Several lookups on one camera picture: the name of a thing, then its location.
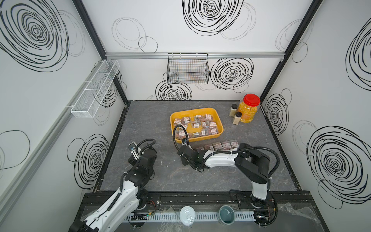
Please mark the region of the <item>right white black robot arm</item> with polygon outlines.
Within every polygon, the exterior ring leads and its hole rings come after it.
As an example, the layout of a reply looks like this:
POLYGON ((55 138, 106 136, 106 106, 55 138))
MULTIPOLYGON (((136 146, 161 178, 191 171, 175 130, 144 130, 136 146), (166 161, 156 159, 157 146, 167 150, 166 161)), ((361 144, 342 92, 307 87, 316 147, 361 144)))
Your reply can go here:
POLYGON ((188 144, 175 147, 183 165, 190 165, 200 173, 215 167, 237 168, 252 182, 252 200, 262 202, 267 200, 271 176, 280 165, 280 157, 274 150, 245 143, 232 150, 220 151, 197 151, 188 144))

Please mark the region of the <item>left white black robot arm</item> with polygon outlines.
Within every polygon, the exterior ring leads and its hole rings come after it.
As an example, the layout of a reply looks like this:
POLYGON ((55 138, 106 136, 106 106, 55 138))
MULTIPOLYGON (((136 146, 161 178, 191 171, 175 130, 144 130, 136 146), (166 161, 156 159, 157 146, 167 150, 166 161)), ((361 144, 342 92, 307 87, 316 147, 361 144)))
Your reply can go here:
POLYGON ((75 220, 70 232, 113 232, 136 209, 146 206, 148 191, 145 185, 154 172, 157 152, 141 150, 139 159, 120 179, 118 190, 85 220, 75 220))

